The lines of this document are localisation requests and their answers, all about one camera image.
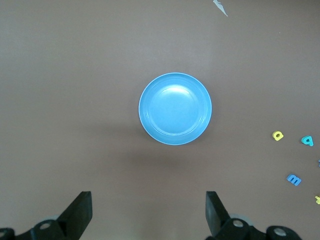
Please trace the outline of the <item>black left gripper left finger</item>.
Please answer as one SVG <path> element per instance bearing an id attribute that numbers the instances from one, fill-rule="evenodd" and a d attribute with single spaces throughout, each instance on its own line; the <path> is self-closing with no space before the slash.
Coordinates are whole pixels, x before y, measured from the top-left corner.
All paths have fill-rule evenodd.
<path id="1" fill-rule="evenodd" d="M 1 228 L 0 238 L 2 240 L 78 240 L 92 217 L 92 193 L 82 191 L 57 219 L 41 221 L 19 235 L 16 235 L 12 228 Z"/>

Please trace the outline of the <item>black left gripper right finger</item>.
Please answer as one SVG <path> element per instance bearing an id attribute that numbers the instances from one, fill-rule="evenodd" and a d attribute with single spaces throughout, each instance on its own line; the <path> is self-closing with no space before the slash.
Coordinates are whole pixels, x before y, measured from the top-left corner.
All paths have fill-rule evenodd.
<path id="1" fill-rule="evenodd" d="M 211 235 L 208 240 L 299 240 L 292 229 L 272 225 L 266 232 L 257 230 L 245 220 L 230 217 L 215 191 L 206 192 L 205 217 Z"/>

